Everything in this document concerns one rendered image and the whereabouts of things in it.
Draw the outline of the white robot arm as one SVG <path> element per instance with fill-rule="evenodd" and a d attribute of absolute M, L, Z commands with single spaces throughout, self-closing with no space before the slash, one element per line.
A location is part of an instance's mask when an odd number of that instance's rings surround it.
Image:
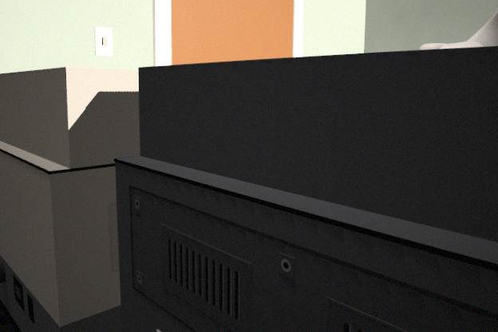
<path fill-rule="evenodd" d="M 498 46 L 498 11 L 479 31 L 477 31 L 467 41 L 452 44 L 429 43 L 422 45 L 419 50 L 485 46 Z"/>

